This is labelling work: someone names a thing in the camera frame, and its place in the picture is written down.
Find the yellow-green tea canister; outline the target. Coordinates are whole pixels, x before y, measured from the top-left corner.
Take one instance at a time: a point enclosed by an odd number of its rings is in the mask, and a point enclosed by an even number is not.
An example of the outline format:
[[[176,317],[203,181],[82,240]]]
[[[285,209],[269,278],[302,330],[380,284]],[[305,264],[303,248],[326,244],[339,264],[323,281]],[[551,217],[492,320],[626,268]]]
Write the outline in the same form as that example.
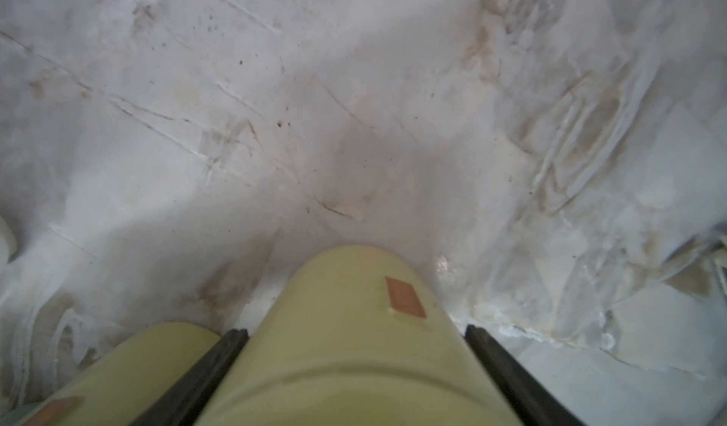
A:
[[[221,336],[170,322],[144,329],[40,403],[19,425],[128,425],[167,392]]]
[[[306,262],[201,425],[516,425],[519,417],[401,257],[339,246]]]

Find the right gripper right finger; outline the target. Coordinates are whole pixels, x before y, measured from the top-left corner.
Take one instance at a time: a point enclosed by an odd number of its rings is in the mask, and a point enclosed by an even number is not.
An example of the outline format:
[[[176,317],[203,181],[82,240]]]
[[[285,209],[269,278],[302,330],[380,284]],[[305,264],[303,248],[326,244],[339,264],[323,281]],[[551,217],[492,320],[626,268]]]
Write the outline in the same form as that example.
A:
[[[468,325],[464,339],[524,425],[584,425],[484,328]]]

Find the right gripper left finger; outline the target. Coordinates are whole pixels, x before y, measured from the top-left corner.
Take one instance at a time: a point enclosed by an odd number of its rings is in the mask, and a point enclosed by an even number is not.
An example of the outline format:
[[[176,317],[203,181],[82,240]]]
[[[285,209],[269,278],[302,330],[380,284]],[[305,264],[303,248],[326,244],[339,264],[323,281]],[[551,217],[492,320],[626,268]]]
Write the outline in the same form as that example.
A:
[[[227,331],[131,425],[192,425],[248,342],[247,329]]]

